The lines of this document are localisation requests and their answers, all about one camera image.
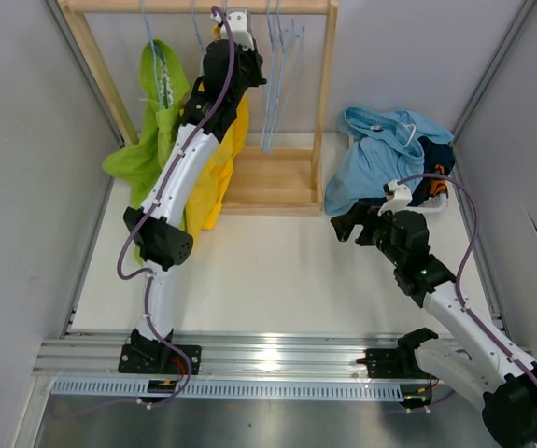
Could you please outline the blue hanger of navy shorts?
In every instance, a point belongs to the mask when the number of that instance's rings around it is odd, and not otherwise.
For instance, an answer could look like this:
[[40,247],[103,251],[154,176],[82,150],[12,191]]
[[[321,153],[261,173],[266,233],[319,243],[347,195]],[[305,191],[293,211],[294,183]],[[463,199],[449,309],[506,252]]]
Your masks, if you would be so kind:
[[266,22],[270,41],[268,81],[264,90],[264,122],[261,133],[261,153],[271,154],[277,132],[280,97],[285,68],[295,42],[295,22],[282,19],[282,1],[268,1]]

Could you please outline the light blue shorts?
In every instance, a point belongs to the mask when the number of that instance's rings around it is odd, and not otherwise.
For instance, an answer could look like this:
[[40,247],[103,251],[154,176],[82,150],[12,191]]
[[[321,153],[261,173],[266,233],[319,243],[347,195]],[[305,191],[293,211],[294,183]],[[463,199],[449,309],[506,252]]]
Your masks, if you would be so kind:
[[382,200],[389,181],[423,173],[421,137],[442,145],[454,140],[444,126],[405,109],[381,112],[350,106],[339,116],[338,126],[354,143],[325,188],[323,204],[329,216],[347,213],[360,199]]

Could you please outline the orange camouflage patterned shorts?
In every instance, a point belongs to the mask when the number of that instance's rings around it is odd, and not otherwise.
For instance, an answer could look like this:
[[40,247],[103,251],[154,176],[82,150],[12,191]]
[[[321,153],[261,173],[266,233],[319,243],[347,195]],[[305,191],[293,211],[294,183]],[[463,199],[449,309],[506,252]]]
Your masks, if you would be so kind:
[[[447,175],[447,169],[444,165],[437,163],[431,168],[431,172],[437,175]],[[425,178],[426,198],[435,198],[441,194],[448,195],[448,187],[443,178],[428,177]]]

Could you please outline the navy blue shorts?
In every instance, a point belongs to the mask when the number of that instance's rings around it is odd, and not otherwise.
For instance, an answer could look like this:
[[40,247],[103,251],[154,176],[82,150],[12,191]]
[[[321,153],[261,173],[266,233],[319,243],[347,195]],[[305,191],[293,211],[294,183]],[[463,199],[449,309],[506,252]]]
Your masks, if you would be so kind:
[[[446,176],[449,176],[456,162],[453,147],[450,144],[434,143],[427,136],[419,137],[418,141],[424,150],[424,172],[431,173],[431,168],[435,164],[440,163],[446,167]],[[412,202],[410,202],[410,206],[412,207],[421,206],[424,202],[429,200],[426,198],[425,193],[425,178],[427,177],[419,180],[419,183],[412,194],[413,199]]]

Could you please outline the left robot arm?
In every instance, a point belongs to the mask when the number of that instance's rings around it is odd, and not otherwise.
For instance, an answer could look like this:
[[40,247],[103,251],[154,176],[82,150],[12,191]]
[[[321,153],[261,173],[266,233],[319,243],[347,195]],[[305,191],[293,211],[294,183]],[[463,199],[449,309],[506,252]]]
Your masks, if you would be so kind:
[[174,358],[188,365],[188,352],[174,345],[171,288],[177,267],[193,249],[193,236],[180,228],[186,204],[203,168],[217,152],[238,117],[248,89],[260,87],[263,57],[252,37],[210,43],[203,73],[191,96],[179,108],[172,151],[151,192],[137,208],[128,207],[123,220],[144,261],[144,313],[125,344],[122,372],[170,373]]

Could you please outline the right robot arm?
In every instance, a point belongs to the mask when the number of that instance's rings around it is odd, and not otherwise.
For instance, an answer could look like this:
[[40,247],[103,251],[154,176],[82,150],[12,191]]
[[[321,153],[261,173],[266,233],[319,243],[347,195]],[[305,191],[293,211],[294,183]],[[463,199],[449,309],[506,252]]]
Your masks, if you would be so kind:
[[460,296],[458,276],[430,250],[426,218],[357,203],[331,223],[341,242],[360,227],[357,245],[382,253],[403,294],[460,345],[453,348],[427,328],[414,330],[398,341],[397,369],[410,377],[423,372],[442,380],[480,412],[501,447],[537,443],[537,360]]

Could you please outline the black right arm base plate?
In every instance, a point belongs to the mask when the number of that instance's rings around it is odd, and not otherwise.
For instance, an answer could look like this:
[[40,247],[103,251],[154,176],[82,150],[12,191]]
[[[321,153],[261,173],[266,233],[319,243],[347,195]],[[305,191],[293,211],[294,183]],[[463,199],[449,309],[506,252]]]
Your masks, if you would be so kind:
[[368,348],[355,363],[364,366],[368,377],[374,379],[416,379],[421,375],[415,357],[401,347]]

